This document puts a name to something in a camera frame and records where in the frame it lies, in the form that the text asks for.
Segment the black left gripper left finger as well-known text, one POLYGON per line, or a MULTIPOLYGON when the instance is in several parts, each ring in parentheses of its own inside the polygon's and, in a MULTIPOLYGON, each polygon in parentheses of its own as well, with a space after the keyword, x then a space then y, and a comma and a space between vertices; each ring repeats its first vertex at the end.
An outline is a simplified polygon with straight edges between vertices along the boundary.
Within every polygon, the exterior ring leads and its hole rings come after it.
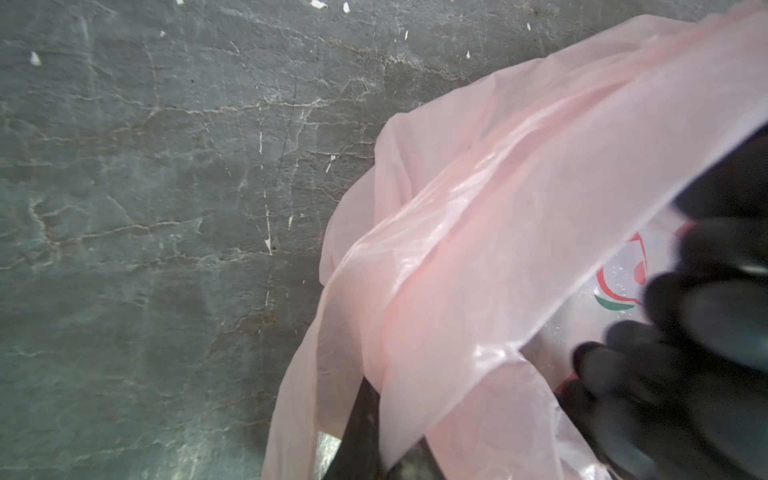
POLYGON ((379 393, 363 378, 339 448, 323 480, 379 480, 379 393))

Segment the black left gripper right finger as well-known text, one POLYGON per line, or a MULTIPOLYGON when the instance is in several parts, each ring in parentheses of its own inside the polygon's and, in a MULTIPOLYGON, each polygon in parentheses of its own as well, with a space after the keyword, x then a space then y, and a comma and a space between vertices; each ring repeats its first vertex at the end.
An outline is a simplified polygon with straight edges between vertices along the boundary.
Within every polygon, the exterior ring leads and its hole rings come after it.
POLYGON ((387 473, 389 480, 445 480, 429 444, 422 438, 387 473))

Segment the pink plastic bag fruit print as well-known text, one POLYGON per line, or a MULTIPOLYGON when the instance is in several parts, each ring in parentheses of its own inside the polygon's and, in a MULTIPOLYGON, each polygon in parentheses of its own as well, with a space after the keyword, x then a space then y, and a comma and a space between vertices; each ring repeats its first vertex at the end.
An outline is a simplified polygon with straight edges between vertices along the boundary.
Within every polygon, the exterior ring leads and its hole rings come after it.
POLYGON ((262 475, 309 479, 363 381, 375 459, 449 479, 605 479, 564 358, 671 263, 673 198, 767 120, 767 5, 641 15, 393 116, 326 229, 262 475))

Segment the dark fake grapes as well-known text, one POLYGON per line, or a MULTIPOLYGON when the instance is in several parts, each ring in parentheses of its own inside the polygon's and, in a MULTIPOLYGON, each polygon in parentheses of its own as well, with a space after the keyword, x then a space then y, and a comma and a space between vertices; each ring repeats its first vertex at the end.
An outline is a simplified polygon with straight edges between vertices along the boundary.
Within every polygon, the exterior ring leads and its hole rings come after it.
POLYGON ((613 479, 767 475, 767 133, 675 201, 692 224, 675 268, 573 352, 564 413, 613 479))

